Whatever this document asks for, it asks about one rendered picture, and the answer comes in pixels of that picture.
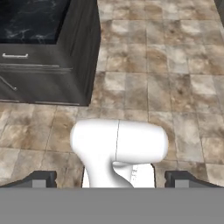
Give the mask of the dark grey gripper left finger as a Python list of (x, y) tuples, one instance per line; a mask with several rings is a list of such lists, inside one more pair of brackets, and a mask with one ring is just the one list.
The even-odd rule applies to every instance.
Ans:
[(20, 187), (20, 188), (56, 188), (56, 171), (33, 171), (25, 178), (0, 185), (0, 188)]

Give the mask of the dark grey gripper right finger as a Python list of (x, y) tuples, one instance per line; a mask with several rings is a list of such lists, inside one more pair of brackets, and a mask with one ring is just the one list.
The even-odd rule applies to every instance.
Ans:
[(209, 183), (204, 180), (195, 178), (189, 171), (166, 171), (164, 173), (165, 187), (171, 188), (199, 188), (199, 187), (215, 187), (219, 185)]

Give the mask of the white rounded object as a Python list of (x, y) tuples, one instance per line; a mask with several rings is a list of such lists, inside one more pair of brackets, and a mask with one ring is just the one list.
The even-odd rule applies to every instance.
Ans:
[(163, 127), (121, 119), (80, 119), (70, 145), (83, 163), (92, 188), (131, 188), (135, 165), (165, 159), (169, 140)]

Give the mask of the dark wood cupboard door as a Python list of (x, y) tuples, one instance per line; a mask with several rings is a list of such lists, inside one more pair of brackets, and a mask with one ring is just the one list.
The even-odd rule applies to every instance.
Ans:
[(87, 106), (89, 99), (73, 72), (0, 69), (0, 101)]

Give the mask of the dark wood drawer front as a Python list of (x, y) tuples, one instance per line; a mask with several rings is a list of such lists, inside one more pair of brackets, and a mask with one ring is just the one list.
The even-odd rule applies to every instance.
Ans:
[[(25, 55), (29, 59), (4, 59), (2, 54)], [(66, 52), (56, 45), (0, 44), (1, 66), (71, 68), (72, 62)]]

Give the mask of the dark wood cabinet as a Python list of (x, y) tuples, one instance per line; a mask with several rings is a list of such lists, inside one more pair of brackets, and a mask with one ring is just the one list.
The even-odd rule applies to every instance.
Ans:
[(56, 45), (68, 54), (71, 68), (0, 69), (73, 72), (90, 104), (101, 44), (97, 0), (0, 0), (0, 44)]

